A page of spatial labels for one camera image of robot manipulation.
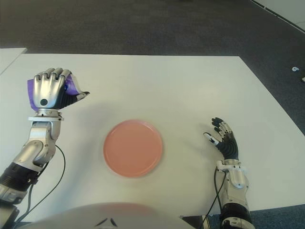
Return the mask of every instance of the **cable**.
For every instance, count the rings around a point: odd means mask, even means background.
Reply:
[[[20,216],[19,218],[18,218],[18,220],[16,220],[16,223],[15,223],[15,225],[14,225],[14,227],[12,228],[12,229],[15,229],[16,228],[16,226],[31,212],[31,211],[33,211],[42,201],[44,201],[45,200],[45,198],[47,198],[48,197],[48,195],[49,194],[51,194],[52,193],[52,191],[54,191],[54,189],[59,185],[59,183],[61,182],[61,179],[62,179],[62,177],[63,177],[63,175],[64,175],[64,173],[65,173],[65,169],[66,169],[66,157],[65,157],[65,154],[63,153],[63,151],[59,148],[59,146],[57,146],[57,145],[55,145],[59,150],[60,150],[60,152],[61,152],[61,154],[62,154],[62,157],[63,157],[63,170],[62,170],[62,174],[61,174],[61,178],[59,179],[59,181],[57,182],[57,184],[54,186],[54,188],[52,188],[52,190],[44,197],[44,198],[42,198],[41,199],[41,201],[39,201],[31,210],[30,210],[30,207],[31,207],[31,195],[32,195],[32,190],[33,190],[33,186],[34,185],[31,185],[31,187],[30,187],[30,190],[29,190],[29,198],[28,198],[28,207],[27,207],[27,210],[26,210],[26,212],[22,215],[22,216]],[[46,169],[46,167],[48,166],[48,164],[49,163],[46,163],[46,165],[44,166],[44,168],[42,169],[42,171],[37,175],[37,177],[39,177],[42,173],[43,173],[43,171]]]
[[[215,172],[214,172],[214,187],[215,187],[215,193],[216,193],[216,196],[217,196],[217,199],[218,199],[219,209],[220,209],[220,212],[221,212],[223,210],[223,208],[221,207],[220,198],[219,198],[219,195],[217,194],[216,172],[217,172],[217,167],[215,168]]]
[[[200,224],[200,226],[199,226],[198,229],[202,229],[202,226],[203,226],[203,224],[204,224],[206,218],[207,218],[208,215],[210,214],[210,211],[212,210],[212,207],[214,206],[214,203],[215,203],[217,197],[219,196],[219,192],[220,192],[220,190],[222,189],[222,187],[223,187],[223,185],[224,185],[225,177],[226,177],[226,172],[224,172],[224,179],[223,179],[223,182],[221,183],[221,186],[220,186],[219,190],[216,192],[216,196],[215,196],[215,198],[214,198],[214,201],[213,201],[213,203],[212,203],[210,209],[208,210],[208,213],[205,215],[205,217],[204,217],[204,219],[203,219],[203,221],[202,221],[202,223]]]

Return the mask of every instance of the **white tabletop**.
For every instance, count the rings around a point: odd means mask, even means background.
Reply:
[[[142,203],[173,216],[206,213],[222,159],[203,138],[204,131],[214,132],[215,116],[233,129],[239,159],[249,170],[250,210],[305,203],[305,137],[239,57],[23,54],[1,76],[1,171],[30,130],[27,117],[34,112],[26,80],[49,67],[72,70],[91,94],[62,109],[57,144],[67,158],[66,173],[27,220],[111,201]],[[114,174],[102,156],[107,133],[127,119],[150,122],[163,138],[159,165],[142,178]],[[33,204],[56,184],[62,165],[58,152],[33,190]],[[26,205],[20,204],[21,212]],[[212,213],[218,212],[215,205]]]
[[[26,50],[26,48],[0,49],[0,74]]]

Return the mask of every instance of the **round plate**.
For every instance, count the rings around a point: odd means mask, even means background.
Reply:
[[[106,163],[114,172],[125,177],[140,177],[158,164],[163,144],[151,124],[127,120],[108,133],[103,151]]]

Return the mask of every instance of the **dark floor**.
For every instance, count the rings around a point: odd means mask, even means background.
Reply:
[[[251,211],[255,229],[303,229],[305,228],[305,204],[286,208]],[[199,229],[202,217],[185,217],[186,222]],[[219,229],[219,215],[209,216],[211,229]]]
[[[305,134],[305,83],[300,81],[305,77],[305,34],[250,0],[0,4],[1,48],[26,47],[28,53],[240,56]],[[300,71],[292,72],[293,66]],[[273,209],[270,214],[289,222],[296,208],[282,213]],[[270,225],[274,220],[265,217],[265,211],[257,214],[255,223]],[[304,223],[304,210],[299,216],[294,220]]]

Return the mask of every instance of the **robotic arm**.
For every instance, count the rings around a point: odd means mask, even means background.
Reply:
[[[28,81],[32,127],[21,152],[0,177],[0,228],[9,226],[19,213],[14,206],[21,203],[30,185],[36,184],[43,166],[55,154],[55,143],[63,118],[58,112],[84,97],[69,70],[49,68]]]
[[[213,118],[214,130],[220,135],[221,141],[209,133],[203,135],[223,154],[224,162],[217,161],[217,170],[226,173],[221,199],[222,229],[254,229],[251,221],[246,192],[249,181],[245,176],[245,167],[238,159],[238,147],[229,125],[220,118]]]

